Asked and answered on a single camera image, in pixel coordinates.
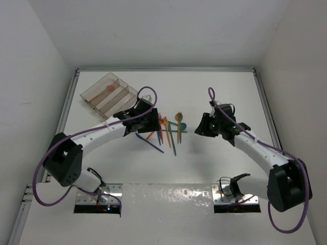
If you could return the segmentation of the dark blue plastic fork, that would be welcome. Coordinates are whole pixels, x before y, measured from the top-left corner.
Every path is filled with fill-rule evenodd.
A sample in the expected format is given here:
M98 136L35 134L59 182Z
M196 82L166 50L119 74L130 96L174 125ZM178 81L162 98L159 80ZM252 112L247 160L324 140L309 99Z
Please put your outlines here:
M157 133L159 145L162 145L163 144L162 130L160 129L156 133Z

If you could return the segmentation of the yellow-orange plastic fork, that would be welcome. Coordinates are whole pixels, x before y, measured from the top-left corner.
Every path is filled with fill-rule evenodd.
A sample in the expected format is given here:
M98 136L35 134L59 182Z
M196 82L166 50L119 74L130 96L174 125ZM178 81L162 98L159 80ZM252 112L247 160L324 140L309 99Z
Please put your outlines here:
M170 133L169 133L169 128L168 128L169 122L168 122L168 119L166 116L163 118L163 123L164 123L165 129L166 129L168 144L169 144L169 147L171 148Z

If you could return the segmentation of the yellow-orange plastic spoon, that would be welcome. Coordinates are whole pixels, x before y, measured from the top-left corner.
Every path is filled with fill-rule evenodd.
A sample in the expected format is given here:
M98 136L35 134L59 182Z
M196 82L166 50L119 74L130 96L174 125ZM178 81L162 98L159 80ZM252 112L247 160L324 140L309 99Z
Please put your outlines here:
M178 133L178 139L177 139L177 142L178 143L181 143L181 121L183 119L183 115L182 115L182 112L178 112L176 115L175 115L175 119L177 121L177 133Z

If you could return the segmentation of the teal plastic spoon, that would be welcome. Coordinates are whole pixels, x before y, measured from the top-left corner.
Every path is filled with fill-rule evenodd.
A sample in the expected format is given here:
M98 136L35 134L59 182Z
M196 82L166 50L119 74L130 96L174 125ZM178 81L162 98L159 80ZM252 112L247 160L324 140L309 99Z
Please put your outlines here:
M184 131L186 128L187 128L187 125L184 122L177 124L177 132L178 133Z

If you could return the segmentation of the orange-red plastic spoon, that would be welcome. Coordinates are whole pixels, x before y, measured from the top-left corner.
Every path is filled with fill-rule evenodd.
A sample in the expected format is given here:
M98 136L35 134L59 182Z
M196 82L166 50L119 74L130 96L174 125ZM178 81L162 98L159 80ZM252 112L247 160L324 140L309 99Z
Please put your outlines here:
M99 94L97 94L95 97L93 97L91 101L93 100L96 100L97 98L99 97L102 97L102 96L108 96L111 92L113 92L115 90L115 87L113 85L108 85L102 92L100 92Z

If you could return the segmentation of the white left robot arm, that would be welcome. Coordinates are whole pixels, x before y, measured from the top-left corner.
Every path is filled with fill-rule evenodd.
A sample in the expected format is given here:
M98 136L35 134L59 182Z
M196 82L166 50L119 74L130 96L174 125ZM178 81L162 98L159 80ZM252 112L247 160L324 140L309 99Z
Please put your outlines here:
M87 192L96 192L104 185L101 177L82 167L83 158L102 145L131 133L148 133L159 130L157 108L145 99L134 107L120 111L103 123L68 137L59 133L53 138L43 163L50 175L63 187L75 186Z

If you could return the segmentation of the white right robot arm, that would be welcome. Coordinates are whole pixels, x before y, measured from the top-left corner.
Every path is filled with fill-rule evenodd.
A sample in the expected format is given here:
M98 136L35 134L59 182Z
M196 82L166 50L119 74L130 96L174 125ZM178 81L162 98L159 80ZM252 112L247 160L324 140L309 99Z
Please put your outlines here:
M268 177L264 186L264 197L279 212L284 212L313 197L306 165L301 160L264 146L255 139L251 128L241 122L236 125L234 109L230 104L216 106L204 113L195 134L217 137L228 141L265 172Z

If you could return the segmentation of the orange-red plastic knife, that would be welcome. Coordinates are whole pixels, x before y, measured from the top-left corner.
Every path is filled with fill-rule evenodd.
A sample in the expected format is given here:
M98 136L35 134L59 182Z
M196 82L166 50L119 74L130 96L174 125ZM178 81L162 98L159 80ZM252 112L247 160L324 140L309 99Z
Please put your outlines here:
M162 119L162 116L161 116L161 114L159 113L159 129L161 129L162 130L162 124L164 123L163 122L163 119ZM146 138L145 138L145 140L147 141L152 135L154 134L154 132L151 132Z

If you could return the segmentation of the dark blue plastic knife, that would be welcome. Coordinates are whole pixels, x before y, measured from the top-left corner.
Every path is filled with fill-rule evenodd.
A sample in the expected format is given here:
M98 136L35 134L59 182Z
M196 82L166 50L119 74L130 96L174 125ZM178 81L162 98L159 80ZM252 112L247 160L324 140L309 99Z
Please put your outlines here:
M147 143L148 145L150 145L151 147L153 147L154 149L156 149L157 151L161 152L164 154L164 151L161 150L159 147L155 146L154 144L146 141L142 136L140 136L138 133L135 133L136 137L139 138L141 141Z

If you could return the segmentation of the clear three-compartment organizer tray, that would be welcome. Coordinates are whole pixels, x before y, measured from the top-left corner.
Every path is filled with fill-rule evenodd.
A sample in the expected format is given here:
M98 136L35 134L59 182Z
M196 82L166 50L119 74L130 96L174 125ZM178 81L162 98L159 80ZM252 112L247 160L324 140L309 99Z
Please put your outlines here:
M102 92L108 85L113 85L115 90L106 97L102 96L90 102L93 97ZM109 72L81 93L80 97L103 120L107 120L115 113L126 111L133 107L137 101L137 94L137 90Z

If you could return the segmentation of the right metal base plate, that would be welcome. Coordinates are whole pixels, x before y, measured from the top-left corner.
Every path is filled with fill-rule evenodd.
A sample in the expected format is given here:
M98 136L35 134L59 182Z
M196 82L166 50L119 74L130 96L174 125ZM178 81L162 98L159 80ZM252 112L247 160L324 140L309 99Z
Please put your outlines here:
M252 194L244 194L234 197L229 189L229 184L212 184L212 196L215 205L258 205L259 198Z

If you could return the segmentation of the metal base plate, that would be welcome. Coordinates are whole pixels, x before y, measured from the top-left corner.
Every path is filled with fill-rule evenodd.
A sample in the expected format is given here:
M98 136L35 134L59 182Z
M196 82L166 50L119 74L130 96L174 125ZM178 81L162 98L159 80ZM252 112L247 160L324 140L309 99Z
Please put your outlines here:
M229 189L229 184L212 184L212 196L215 205L258 205L259 198L252 194L244 194L234 197Z
M88 191L82 188L77 188L78 195L84 195L85 198L78 198L84 203L92 205L120 205L123 195L122 184L103 183L95 191Z

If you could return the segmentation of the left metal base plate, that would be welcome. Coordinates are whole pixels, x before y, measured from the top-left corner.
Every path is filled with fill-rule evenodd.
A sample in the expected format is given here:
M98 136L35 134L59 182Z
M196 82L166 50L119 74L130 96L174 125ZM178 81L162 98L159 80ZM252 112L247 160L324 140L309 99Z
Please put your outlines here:
M84 195L85 198L78 198L84 203L92 205L120 205L123 195L122 184L103 183L95 191L88 191L82 188L77 188L78 195Z

